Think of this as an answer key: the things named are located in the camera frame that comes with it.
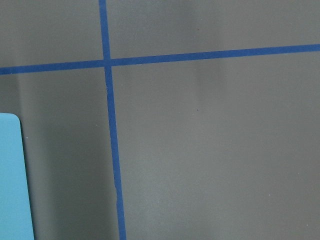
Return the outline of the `light blue plastic bin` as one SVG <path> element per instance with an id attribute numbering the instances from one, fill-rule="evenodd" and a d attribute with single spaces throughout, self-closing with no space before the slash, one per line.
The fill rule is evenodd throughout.
<path id="1" fill-rule="evenodd" d="M 34 239 L 21 124 L 12 113 L 0 114 L 0 238 Z"/>

